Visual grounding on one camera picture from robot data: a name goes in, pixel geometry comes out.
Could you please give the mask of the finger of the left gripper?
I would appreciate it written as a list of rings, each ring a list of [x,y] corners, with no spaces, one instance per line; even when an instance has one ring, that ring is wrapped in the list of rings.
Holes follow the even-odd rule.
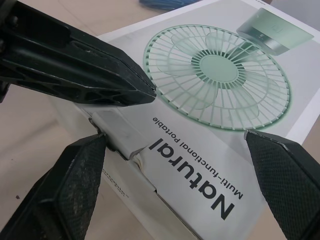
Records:
[[[104,42],[55,18],[14,15],[0,38],[3,82],[86,105],[141,105],[157,96],[137,64],[101,51]]]
[[[7,2],[7,82],[35,91],[152,91],[124,51],[17,0]]]

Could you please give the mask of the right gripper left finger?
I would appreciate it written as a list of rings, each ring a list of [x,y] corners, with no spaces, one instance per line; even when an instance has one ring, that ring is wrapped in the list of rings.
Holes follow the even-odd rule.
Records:
[[[95,134],[68,145],[31,188],[0,232],[2,240],[83,240],[101,183],[107,139]]]

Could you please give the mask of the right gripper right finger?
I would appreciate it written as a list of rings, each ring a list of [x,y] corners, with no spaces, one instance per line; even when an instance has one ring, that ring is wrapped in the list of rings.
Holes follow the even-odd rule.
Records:
[[[297,142],[244,134],[260,191],[288,240],[320,238],[320,165]]]

